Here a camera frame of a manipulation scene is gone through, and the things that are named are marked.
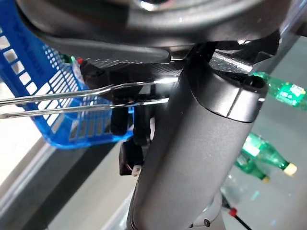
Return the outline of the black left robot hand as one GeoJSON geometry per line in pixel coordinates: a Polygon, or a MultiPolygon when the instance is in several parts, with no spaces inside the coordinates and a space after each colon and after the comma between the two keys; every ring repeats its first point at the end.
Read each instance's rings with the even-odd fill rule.
{"type": "Polygon", "coordinates": [[[214,42],[278,31],[289,0],[19,0],[28,28],[82,58],[170,63],[171,47],[205,47],[185,64],[145,157],[130,230],[182,230],[217,194],[260,110],[263,83],[219,76],[214,42]]]}

